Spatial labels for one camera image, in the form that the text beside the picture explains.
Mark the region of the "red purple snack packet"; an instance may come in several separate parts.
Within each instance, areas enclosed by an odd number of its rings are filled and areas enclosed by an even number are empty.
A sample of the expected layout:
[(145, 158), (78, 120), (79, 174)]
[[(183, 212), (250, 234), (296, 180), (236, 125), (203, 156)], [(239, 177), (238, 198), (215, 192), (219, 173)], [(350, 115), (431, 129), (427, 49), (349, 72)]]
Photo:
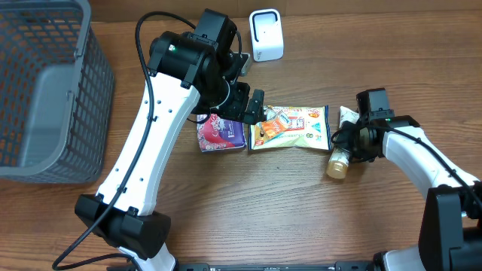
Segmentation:
[(216, 114), (207, 117), (197, 115), (197, 140), (202, 152), (226, 151), (244, 148), (246, 137), (244, 124), (225, 120)]

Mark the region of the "white cosmetic tube gold cap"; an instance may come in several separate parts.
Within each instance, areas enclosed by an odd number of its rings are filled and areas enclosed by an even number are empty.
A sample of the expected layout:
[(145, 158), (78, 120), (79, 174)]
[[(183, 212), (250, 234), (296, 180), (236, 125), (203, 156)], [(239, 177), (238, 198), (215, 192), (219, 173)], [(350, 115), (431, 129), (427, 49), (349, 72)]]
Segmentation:
[(331, 137), (334, 149), (328, 161), (326, 173), (329, 177), (335, 179), (344, 179), (349, 167), (349, 130), (357, 123), (359, 114), (347, 107), (340, 106), (339, 127), (335, 134)]

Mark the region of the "yellow orange snack bag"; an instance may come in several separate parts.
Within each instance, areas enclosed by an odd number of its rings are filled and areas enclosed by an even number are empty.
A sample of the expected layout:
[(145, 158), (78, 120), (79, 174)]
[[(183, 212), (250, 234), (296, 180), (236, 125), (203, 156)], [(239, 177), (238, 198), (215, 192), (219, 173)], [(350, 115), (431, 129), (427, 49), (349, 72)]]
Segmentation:
[(328, 106), (294, 107), (265, 105), (266, 120), (271, 120), (279, 111), (284, 111), (291, 120), (291, 126), (284, 133), (268, 140), (264, 136), (261, 123), (249, 127), (249, 149), (251, 151), (271, 148), (312, 148), (331, 150), (328, 124)]

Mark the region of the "orange Kleenex tissue pack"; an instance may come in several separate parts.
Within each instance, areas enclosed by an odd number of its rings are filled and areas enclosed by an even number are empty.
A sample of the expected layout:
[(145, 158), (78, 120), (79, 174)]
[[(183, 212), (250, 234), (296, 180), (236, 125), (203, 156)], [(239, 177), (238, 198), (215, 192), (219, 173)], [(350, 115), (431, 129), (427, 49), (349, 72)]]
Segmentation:
[(284, 111), (279, 111), (271, 120), (261, 123), (264, 136), (268, 139), (274, 139), (276, 136), (284, 133), (291, 126), (291, 120)]

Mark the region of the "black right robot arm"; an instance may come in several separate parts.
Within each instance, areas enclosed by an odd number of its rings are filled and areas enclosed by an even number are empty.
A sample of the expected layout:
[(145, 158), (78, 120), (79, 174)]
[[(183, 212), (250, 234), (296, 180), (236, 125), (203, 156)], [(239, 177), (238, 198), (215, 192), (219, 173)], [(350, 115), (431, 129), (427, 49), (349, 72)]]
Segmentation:
[(397, 116), (383, 88), (360, 92), (357, 109), (340, 107), (339, 128), (322, 135), (316, 122), (327, 108), (260, 106), (261, 91), (249, 105), (258, 123), (251, 126), (252, 150), (323, 142), (332, 148), (326, 174), (346, 177), (352, 163), (385, 158), (395, 164), (425, 199), (417, 244), (382, 251), (372, 260), (338, 261), (335, 270), (479, 270), (481, 226), (463, 227), (464, 217), (481, 220), (481, 182), (460, 169), (427, 138), (411, 116)]

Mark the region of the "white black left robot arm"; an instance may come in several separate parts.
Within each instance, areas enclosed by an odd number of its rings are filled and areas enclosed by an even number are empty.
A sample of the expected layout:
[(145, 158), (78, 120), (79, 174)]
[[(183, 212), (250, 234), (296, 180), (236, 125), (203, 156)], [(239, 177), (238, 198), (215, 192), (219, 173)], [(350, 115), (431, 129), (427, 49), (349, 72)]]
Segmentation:
[(191, 114), (216, 114), (254, 124), (264, 119), (261, 90), (239, 81), (242, 52), (236, 24), (205, 10), (189, 32), (164, 32), (139, 60), (145, 76), (142, 104), (124, 147), (94, 194), (83, 194), (75, 214), (87, 232), (103, 238), (129, 270), (173, 270), (166, 247), (171, 220), (155, 210), (161, 176)]

